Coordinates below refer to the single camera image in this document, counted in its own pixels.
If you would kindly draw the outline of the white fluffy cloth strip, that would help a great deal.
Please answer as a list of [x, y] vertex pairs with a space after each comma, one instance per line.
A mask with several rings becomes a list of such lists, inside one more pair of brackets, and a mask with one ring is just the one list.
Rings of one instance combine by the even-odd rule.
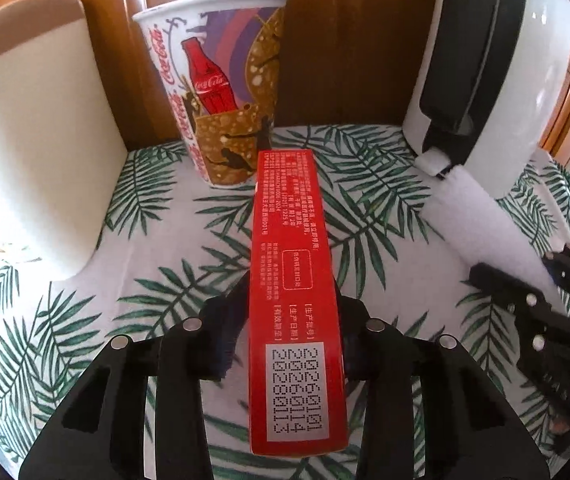
[[415, 266], [410, 278], [413, 286], [425, 286], [432, 298], [440, 294], [451, 299], [454, 280], [465, 269], [488, 263], [541, 290], [553, 310], [566, 311], [538, 252], [468, 171], [456, 166], [440, 180], [428, 162], [419, 159], [413, 166], [434, 180], [421, 218], [442, 236], [436, 252], [425, 255], [423, 262]]

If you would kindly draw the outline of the red cardboard box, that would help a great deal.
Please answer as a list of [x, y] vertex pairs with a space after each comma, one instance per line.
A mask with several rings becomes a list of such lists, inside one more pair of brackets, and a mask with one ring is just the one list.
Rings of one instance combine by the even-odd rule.
[[343, 348], [317, 166], [259, 155], [248, 310], [251, 452], [306, 457], [348, 443]]

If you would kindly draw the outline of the white electric kettle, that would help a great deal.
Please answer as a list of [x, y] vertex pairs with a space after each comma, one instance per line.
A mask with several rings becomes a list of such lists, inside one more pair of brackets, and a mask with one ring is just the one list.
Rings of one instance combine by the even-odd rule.
[[462, 166], [510, 192], [550, 124], [570, 67], [570, 0], [435, 0], [402, 124], [432, 177]]

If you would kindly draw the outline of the cream tissue canister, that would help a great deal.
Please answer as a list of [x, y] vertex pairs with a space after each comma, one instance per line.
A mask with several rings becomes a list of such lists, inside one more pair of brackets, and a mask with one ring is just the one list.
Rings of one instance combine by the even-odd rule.
[[52, 281], [91, 259], [126, 159], [80, 0], [0, 8], [0, 254]]

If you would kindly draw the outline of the Coca-Cola paper cup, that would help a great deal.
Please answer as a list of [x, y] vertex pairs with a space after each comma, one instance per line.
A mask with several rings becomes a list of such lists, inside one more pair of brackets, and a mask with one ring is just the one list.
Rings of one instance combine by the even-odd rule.
[[175, 0], [133, 16], [199, 177], [233, 188], [269, 148], [288, 0]]

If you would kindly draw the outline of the wooden wardrobe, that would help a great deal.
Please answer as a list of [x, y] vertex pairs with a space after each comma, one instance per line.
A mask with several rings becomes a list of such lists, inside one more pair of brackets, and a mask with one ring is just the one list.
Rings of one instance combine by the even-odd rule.
[[[14, 0], [0, 0], [0, 6]], [[132, 18], [172, 0], [81, 0], [102, 83], [125, 145], [179, 137]], [[276, 122], [281, 127], [400, 125], [435, 0], [289, 0]]]

